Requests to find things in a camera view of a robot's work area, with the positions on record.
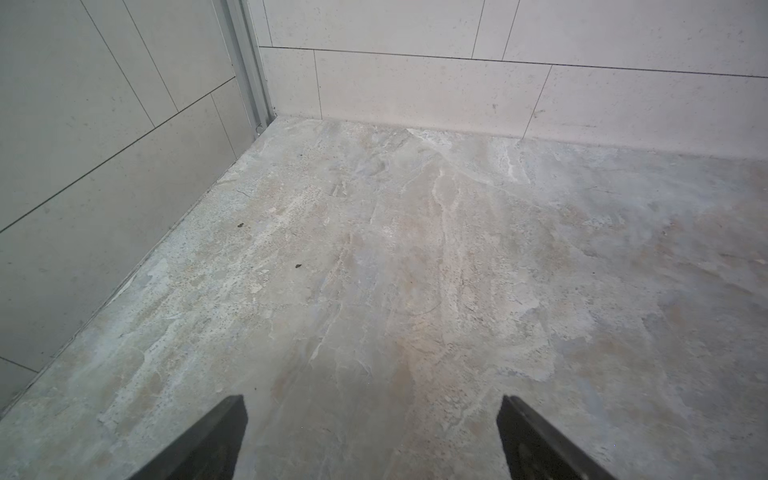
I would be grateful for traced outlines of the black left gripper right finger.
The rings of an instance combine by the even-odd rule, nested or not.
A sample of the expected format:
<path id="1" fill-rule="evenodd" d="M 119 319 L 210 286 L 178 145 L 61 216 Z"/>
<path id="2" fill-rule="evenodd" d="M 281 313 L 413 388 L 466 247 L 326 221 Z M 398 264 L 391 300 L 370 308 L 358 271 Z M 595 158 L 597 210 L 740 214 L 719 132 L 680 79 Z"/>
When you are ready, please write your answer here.
<path id="1" fill-rule="evenodd" d="M 503 397 L 496 425 L 512 479 L 615 479 L 517 396 Z"/>

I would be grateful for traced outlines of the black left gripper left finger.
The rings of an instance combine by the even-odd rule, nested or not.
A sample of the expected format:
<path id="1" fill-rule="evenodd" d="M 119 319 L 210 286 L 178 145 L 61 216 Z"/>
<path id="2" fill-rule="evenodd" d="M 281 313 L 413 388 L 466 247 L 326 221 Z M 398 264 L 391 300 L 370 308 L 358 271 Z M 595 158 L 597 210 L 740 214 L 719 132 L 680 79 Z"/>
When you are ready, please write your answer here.
<path id="1" fill-rule="evenodd" d="M 130 479 L 232 479 L 247 423 L 244 397 L 228 396 Z"/>

